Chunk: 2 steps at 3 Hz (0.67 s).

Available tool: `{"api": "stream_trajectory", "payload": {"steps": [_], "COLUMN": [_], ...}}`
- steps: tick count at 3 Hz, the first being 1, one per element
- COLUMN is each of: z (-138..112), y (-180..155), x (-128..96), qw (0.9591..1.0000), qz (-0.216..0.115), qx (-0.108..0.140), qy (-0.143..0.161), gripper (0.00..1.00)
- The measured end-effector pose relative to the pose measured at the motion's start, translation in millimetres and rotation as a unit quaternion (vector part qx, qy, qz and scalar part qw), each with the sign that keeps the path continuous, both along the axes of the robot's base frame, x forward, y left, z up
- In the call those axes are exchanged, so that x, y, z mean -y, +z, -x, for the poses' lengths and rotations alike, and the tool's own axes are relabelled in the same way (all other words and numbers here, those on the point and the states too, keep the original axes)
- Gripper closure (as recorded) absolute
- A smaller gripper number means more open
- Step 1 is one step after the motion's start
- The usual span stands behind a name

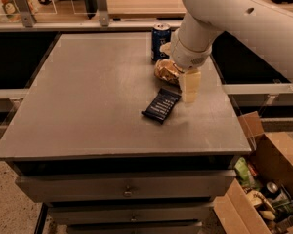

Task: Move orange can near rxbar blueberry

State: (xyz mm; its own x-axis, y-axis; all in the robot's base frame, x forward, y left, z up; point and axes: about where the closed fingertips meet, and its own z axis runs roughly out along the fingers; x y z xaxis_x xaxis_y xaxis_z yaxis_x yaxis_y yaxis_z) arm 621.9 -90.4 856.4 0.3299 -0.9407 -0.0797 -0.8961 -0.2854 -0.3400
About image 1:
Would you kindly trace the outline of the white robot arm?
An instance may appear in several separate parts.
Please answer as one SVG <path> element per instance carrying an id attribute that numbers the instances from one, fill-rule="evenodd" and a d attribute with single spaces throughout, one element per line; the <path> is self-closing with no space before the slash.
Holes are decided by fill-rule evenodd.
<path id="1" fill-rule="evenodd" d="M 171 42 L 161 49 L 184 74 L 182 99 L 194 102 L 198 68 L 212 43 L 228 32 L 293 83 L 293 13 L 263 0 L 182 0 L 186 13 Z"/>

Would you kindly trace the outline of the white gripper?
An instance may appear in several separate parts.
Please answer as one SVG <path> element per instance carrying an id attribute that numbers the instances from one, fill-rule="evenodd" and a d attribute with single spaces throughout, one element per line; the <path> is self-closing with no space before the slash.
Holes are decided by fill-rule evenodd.
<path id="1" fill-rule="evenodd" d="M 162 44 L 159 48 L 182 69 L 187 70 L 179 77 L 179 85 L 182 91 L 182 100 L 185 103 L 195 102 L 200 86 L 202 66 L 210 56 L 212 47 L 207 47 L 204 51 L 194 51 L 185 47 L 179 39 L 179 29 L 171 37 L 171 43 Z"/>

